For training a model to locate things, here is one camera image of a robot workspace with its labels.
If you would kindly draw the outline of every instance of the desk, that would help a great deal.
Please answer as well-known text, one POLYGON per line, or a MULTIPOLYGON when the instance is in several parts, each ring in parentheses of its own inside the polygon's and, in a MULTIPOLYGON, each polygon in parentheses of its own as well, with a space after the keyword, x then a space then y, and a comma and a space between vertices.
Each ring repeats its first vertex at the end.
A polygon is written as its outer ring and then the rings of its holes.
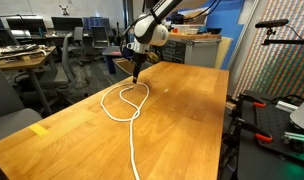
POLYGON ((122 54, 115 54, 113 52, 120 52, 120 46, 109 46, 102 52, 110 74, 116 73, 113 58, 122 57, 122 54))
POLYGON ((44 56, 44 57, 38 57, 38 58, 34 58, 34 59, 31 59, 31 60, 27 60, 27 61, 16 61, 16 62, 7 63, 7 64, 4 64, 4 65, 0 65, 0 69, 2 71, 25 69, 26 72, 29 75, 29 78, 31 79, 31 82, 34 85, 34 88, 35 88, 35 90, 36 90, 36 92, 37 92, 37 94, 40 98, 40 101, 41 101, 44 109, 48 113, 52 114, 52 111, 49 107, 49 104, 48 104, 48 102, 47 102, 47 100, 46 100, 46 98, 43 94, 43 91, 42 91, 41 87, 40 87, 39 81, 37 80, 37 78, 34 74, 34 71, 33 71, 33 69, 42 66, 43 63, 47 59, 49 59, 49 64, 51 66, 51 70, 56 70, 54 61, 53 61, 52 56, 51 56, 52 52, 55 50, 55 46, 49 47, 49 50, 50 50, 50 52, 47 52, 46 56, 44 56))
MULTIPOLYGON (((216 180, 228 71, 160 62, 139 81, 150 87, 133 125, 141 179, 216 180)), ((110 88, 38 122, 46 135, 25 128, 1 140, 0 168, 8 178, 134 179, 129 123, 111 120, 100 106, 110 88)), ((124 97, 139 104, 145 91, 135 86, 124 97)), ((117 90, 105 105, 119 118, 135 111, 117 90)))
MULTIPOLYGON (((273 99, 273 96, 245 91, 245 94, 261 99, 273 99)), ((242 118, 250 123, 255 122, 253 105, 244 102, 242 108, 242 118)), ((239 180, 292 180, 304 179, 304 165, 298 161, 282 159, 277 153, 270 152, 255 144, 253 133, 242 130, 240 136, 239 160, 238 160, 239 180)))

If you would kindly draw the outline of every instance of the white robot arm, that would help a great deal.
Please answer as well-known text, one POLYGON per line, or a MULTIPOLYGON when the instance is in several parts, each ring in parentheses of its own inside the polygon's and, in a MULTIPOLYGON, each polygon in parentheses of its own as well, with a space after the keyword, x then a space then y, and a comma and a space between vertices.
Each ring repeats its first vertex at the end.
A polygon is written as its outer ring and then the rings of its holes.
POLYGON ((161 25, 161 21, 178 8, 200 7, 206 1, 184 0, 182 2, 182 0, 160 0, 148 14, 142 14, 139 17, 134 27, 134 42, 127 44, 127 48, 134 51, 133 61, 135 62, 135 67, 133 70, 133 83, 137 82, 141 64, 145 62, 149 46, 162 46, 168 40, 168 30, 165 26, 161 25))

